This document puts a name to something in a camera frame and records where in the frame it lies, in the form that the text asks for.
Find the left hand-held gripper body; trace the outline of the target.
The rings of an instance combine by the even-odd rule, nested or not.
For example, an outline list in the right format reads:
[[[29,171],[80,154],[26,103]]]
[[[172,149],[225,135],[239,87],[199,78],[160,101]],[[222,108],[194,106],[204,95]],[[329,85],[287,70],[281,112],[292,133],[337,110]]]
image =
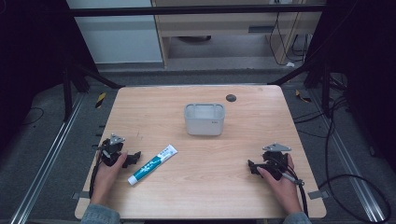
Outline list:
[[[117,136],[113,133],[99,146],[98,149],[101,152],[101,159],[104,164],[112,166],[117,161],[124,141],[124,137]]]

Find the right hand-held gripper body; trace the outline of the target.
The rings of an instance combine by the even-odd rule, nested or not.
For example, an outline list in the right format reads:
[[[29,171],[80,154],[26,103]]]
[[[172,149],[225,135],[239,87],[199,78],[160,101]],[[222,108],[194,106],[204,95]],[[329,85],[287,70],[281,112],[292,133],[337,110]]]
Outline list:
[[[283,146],[279,143],[273,143],[263,147],[262,154],[264,160],[263,168],[269,172],[275,180],[279,180],[288,168],[288,151],[290,147]]]

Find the teal and white toothpaste tube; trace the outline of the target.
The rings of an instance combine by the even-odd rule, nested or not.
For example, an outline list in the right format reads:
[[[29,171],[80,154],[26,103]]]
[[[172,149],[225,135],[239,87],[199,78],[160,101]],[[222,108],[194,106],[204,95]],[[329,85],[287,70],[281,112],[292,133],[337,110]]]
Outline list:
[[[129,184],[131,186],[135,185],[176,154],[177,150],[172,145],[168,145],[151,160],[149,160],[146,164],[144,164],[141,168],[139,168],[136,172],[134,172],[128,178]]]

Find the grey plastic container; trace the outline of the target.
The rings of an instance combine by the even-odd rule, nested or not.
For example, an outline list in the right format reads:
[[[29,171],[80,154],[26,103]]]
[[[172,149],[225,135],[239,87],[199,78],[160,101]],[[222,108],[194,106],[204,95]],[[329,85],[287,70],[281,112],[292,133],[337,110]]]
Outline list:
[[[222,104],[187,104],[184,108],[184,119],[190,135],[221,135],[225,107]]]

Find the person's left hand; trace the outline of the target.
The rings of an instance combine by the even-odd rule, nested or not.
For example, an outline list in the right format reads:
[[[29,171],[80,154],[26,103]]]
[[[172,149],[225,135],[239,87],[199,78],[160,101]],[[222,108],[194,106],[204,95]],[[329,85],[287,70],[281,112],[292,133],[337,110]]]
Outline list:
[[[94,179],[91,203],[106,205],[108,195],[126,158],[127,153],[122,152],[112,166],[107,166],[103,163],[99,165]]]

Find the person's right hand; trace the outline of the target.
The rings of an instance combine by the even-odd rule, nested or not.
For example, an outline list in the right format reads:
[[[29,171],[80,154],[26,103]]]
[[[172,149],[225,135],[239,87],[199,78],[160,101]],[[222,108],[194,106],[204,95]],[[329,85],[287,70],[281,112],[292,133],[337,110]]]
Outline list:
[[[303,212],[303,208],[301,207],[297,194],[297,187],[293,182],[288,180],[286,177],[275,180],[265,169],[263,169],[262,178],[269,185],[276,197],[276,200],[287,215],[296,212]]]

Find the black metal stand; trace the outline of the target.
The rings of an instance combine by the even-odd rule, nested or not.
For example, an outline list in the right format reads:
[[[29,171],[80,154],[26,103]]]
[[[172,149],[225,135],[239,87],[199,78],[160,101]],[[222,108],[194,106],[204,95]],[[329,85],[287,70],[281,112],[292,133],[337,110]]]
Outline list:
[[[73,112],[71,85],[74,85],[78,92],[87,92],[90,89],[90,85],[85,79],[85,76],[92,77],[111,89],[122,88],[122,85],[102,77],[98,72],[94,72],[81,64],[67,63],[62,71],[64,86],[64,121],[68,121]]]
[[[330,116],[330,66],[325,59],[309,59],[305,63],[291,71],[287,75],[269,82],[269,85],[281,86],[289,80],[299,76],[303,72],[308,75],[304,80],[304,85],[308,88],[314,88],[321,83],[321,108],[327,117]]]

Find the white cabinet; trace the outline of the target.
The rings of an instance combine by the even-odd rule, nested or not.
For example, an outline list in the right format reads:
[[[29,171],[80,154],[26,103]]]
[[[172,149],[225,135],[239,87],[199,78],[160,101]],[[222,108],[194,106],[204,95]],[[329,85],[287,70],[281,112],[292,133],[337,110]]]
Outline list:
[[[71,9],[151,7],[150,0],[66,0]],[[96,64],[161,63],[153,16],[75,17]]]

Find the dark curtain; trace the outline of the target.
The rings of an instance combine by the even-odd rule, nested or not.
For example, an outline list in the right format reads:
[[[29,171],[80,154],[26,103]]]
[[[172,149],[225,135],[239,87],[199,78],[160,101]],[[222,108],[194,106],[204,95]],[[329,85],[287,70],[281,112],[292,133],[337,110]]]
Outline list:
[[[60,84],[67,57],[96,71],[66,0],[0,0],[0,154],[30,111],[34,97]]]
[[[326,0],[310,51],[324,43],[373,147],[396,173],[396,0]]]

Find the light wooden desk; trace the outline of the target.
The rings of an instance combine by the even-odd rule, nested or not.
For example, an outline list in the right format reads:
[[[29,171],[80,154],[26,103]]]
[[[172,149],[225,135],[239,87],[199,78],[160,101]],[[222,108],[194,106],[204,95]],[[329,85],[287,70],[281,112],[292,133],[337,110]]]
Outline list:
[[[155,7],[314,5],[325,0],[150,0]],[[158,15],[155,17],[162,43],[176,36],[264,34],[278,63],[287,61],[294,38],[312,35],[319,12],[273,12]]]

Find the metal floor rail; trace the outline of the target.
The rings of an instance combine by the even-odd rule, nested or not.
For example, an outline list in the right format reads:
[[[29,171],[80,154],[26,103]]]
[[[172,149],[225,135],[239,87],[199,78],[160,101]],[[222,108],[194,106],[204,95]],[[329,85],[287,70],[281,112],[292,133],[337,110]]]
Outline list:
[[[375,199],[375,196],[372,193],[372,187],[369,186],[369,183],[366,180],[359,179],[361,172],[347,152],[347,148],[339,133],[336,131],[332,119],[328,119],[325,115],[322,116],[322,119],[326,127],[329,129],[329,140],[332,143],[332,147],[336,151],[344,169],[349,174],[351,184],[357,193],[367,217],[372,222],[379,223],[380,221],[383,221],[386,218],[386,215],[383,213]]]
[[[72,111],[69,118],[62,123],[62,126],[59,132],[57,132],[57,135],[54,138],[45,159],[41,163],[41,166],[38,169],[32,184],[25,193],[23,200],[21,201],[17,210],[14,212],[9,224],[25,224],[27,221],[33,207],[35,206],[35,202],[48,179],[52,167],[56,162],[61,149],[63,148],[64,142],[77,118],[85,96],[85,93],[77,94],[76,101],[72,104]]]

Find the black horizontal frame bar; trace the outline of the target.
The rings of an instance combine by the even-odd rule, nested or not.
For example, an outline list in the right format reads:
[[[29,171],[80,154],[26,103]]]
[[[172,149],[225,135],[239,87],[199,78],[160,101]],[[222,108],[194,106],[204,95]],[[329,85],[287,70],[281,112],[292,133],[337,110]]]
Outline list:
[[[123,7],[69,9],[66,14],[74,17],[146,16],[229,13],[318,12],[327,6],[314,5],[239,5],[239,6],[189,6],[189,7]]]

